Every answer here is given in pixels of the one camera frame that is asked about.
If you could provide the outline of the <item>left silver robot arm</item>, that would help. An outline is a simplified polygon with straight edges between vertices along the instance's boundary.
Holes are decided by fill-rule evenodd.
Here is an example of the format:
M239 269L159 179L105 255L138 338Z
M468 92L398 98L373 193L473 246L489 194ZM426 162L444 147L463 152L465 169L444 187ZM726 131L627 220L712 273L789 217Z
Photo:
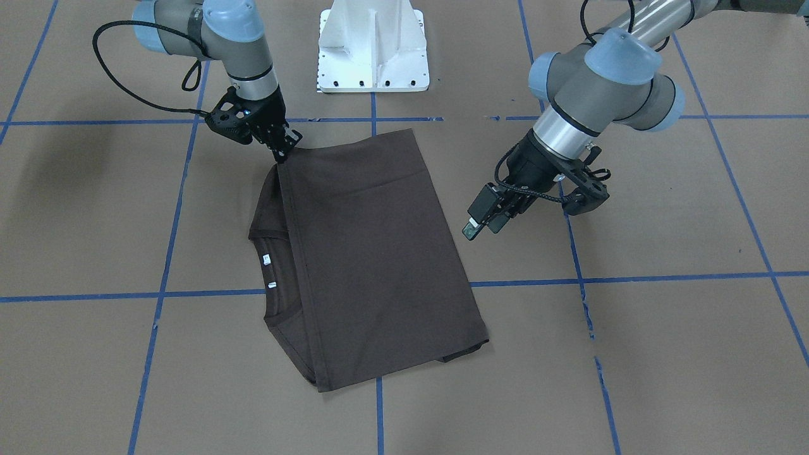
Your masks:
M463 236L498 233L535 200L558 203L566 215L595 210L609 199L595 139L611 124L662 131L676 122L685 97L659 72L659 49L673 32L707 15L716 1L648 1L594 33L574 49L546 52L532 64L529 89L547 104L529 132L503 156L498 174L468 208Z

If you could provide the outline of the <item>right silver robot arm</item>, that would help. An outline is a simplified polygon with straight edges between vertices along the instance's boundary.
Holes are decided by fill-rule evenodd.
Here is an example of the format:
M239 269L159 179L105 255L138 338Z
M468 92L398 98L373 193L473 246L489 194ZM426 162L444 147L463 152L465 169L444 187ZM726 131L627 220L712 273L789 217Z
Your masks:
M220 61L231 85L205 113L215 133L248 145L260 142L283 163L301 133L286 120L265 25L254 1L141 1L132 20L146 49Z

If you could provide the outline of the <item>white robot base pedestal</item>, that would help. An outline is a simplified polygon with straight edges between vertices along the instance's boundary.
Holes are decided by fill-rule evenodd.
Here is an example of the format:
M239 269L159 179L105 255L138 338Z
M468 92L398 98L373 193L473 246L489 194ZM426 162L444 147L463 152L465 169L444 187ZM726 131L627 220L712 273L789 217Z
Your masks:
M410 1L335 1L319 26L318 92L429 89L424 15Z

